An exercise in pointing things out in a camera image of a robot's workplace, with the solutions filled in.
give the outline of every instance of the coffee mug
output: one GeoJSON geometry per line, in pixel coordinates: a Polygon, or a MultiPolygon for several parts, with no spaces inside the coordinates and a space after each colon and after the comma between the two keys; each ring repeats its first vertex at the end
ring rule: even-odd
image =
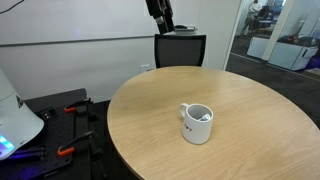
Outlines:
{"type": "Polygon", "coordinates": [[[207,142],[213,121],[211,109],[202,104],[182,103],[179,110],[184,118],[181,128],[183,137],[193,144],[207,142]]]}

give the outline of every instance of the white robot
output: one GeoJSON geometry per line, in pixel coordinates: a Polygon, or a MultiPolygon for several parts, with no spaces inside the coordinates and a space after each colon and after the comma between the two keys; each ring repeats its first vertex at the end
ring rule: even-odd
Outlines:
{"type": "Polygon", "coordinates": [[[0,68],[0,160],[33,139],[43,126],[43,120],[20,99],[0,68]]]}

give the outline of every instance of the electrical outlet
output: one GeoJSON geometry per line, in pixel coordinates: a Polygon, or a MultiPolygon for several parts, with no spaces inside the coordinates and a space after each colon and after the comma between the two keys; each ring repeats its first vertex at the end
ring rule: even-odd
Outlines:
{"type": "Polygon", "coordinates": [[[147,72],[151,70],[150,64],[143,64],[140,66],[141,73],[147,72]]]}

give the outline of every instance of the wooden tabletop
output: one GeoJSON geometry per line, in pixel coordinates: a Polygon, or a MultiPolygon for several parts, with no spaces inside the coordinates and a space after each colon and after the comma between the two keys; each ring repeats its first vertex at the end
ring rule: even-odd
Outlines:
{"type": "Polygon", "coordinates": [[[320,179],[320,131],[291,101],[246,77],[200,67],[160,68],[114,95],[108,127],[142,179],[320,179]],[[202,145],[181,135],[181,103],[214,113],[202,145]]]}

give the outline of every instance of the black chair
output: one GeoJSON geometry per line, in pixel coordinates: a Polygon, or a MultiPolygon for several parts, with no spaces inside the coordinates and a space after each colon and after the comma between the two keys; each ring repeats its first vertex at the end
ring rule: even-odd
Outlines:
{"type": "Polygon", "coordinates": [[[154,54],[157,68],[201,66],[206,48],[206,35],[155,35],[154,54]]]}

